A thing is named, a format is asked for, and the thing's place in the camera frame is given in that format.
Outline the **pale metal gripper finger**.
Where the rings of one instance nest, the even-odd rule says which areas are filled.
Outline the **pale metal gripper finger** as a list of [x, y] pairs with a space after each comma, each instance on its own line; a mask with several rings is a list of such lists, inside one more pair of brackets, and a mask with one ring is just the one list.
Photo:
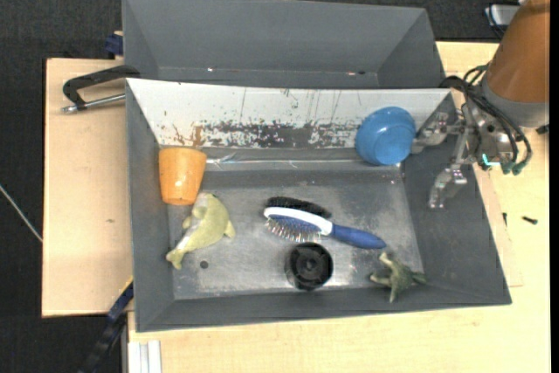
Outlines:
[[417, 131], [411, 144], [411, 153], [419, 154], [425, 148], [438, 146], [449, 135], [455, 135], [456, 123], [447, 112], [433, 113]]
[[459, 190], [467, 185], [460, 166], [444, 168], [435, 178], [430, 190], [428, 206], [432, 210], [445, 208], [447, 199], [454, 197]]

